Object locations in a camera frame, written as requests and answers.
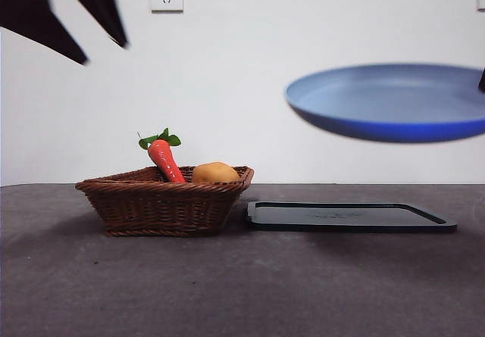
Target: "blue frying pan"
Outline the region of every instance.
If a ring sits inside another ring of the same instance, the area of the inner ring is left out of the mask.
[[[286,88],[304,120],[378,142],[445,142],[485,133],[481,70],[436,64],[375,64],[314,73]]]

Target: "table surface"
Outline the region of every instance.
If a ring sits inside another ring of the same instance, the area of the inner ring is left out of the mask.
[[[106,236],[71,184],[2,196],[2,336],[485,335],[485,185],[253,184],[219,236]],[[250,229],[248,201],[401,202],[447,234]]]

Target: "wicker basket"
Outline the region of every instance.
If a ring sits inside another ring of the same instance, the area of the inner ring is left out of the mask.
[[[240,176],[228,183],[191,183],[194,167],[181,167],[187,183],[169,183],[157,167],[87,179],[76,184],[112,236],[212,236],[254,174],[234,167]]]

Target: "orange carrot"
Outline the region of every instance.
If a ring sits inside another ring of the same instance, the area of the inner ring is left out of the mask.
[[[165,129],[160,135],[140,139],[139,145],[145,150],[148,149],[150,159],[152,159],[158,169],[168,178],[169,182],[186,182],[170,150],[171,145],[180,145],[180,140],[175,135],[169,136],[168,129]]]

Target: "black plastic tray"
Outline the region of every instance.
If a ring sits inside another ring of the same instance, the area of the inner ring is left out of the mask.
[[[340,232],[454,232],[457,224],[400,203],[248,203],[256,229]]]

